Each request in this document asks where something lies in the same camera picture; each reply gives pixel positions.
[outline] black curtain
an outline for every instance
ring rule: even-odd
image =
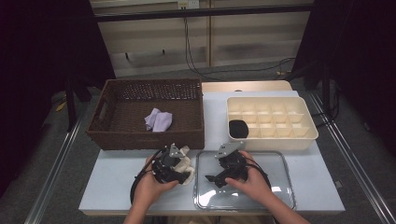
[[[329,68],[342,93],[396,154],[396,1],[317,0],[293,72],[307,89]]]
[[[0,2],[0,195],[29,159],[51,107],[68,78],[77,92],[115,78],[88,0]]]

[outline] wrist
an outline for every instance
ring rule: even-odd
[[[145,200],[136,200],[134,201],[134,203],[132,204],[132,208],[134,209],[139,209],[139,210],[149,210],[149,207],[151,206],[151,203],[145,201]]]
[[[148,210],[149,210],[149,206],[134,202],[129,210],[127,217],[124,220],[124,224],[143,223]]]
[[[274,201],[278,200],[276,195],[271,191],[268,193],[264,193],[260,199],[258,200],[259,203],[263,204],[264,206],[268,206],[268,204],[273,203]]]

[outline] white table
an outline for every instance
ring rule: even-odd
[[[205,148],[217,150],[228,142],[226,100],[231,96],[298,96],[296,91],[234,91],[205,92]],[[85,189],[79,210],[88,216],[126,215],[130,208],[129,193],[134,177],[153,150],[101,150]],[[195,166],[197,150],[188,156]],[[329,171],[314,142],[306,150],[280,150],[290,170],[290,182],[299,213],[337,214],[345,211]],[[148,215],[253,215],[249,211],[222,212],[199,209],[193,200],[192,181],[165,192],[148,210]]]

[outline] wall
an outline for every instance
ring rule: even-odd
[[[201,0],[200,8],[308,4],[313,0]],[[172,0],[91,0],[95,14],[177,9]],[[294,57],[309,12],[188,18],[191,55],[196,67],[280,61]],[[117,76],[186,69],[183,19],[99,23]],[[129,62],[124,53],[128,52]]]

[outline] human hand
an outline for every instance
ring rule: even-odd
[[[247,158],[247,163],[254,164],[253,157],[246,151],[239,151],[245,158]],[[244,192],[249,198],[255,200],[259,203],[265,203],[263,200],[267,199],[268,196],[272,195],[271,189],[265,182],[262,174],[253,167],[247,168],[247,181],[239,182],[238,180],[232,179],[230,177],[225,178],[227,184],[233,186],[236,189]]]
[[[151,157],[146,159],[146,164],[151,161]],[[136,190],[134,191],[134,203],[139,204],[139,206],[146,206],[149,208],[153,203],[155,203],[165,191],[174,188],[178,181],[172,181],[169,183],[159,183],[154,174],[151,172],[152,166],[149,164],[146,169],[146,173],[140,179]]]

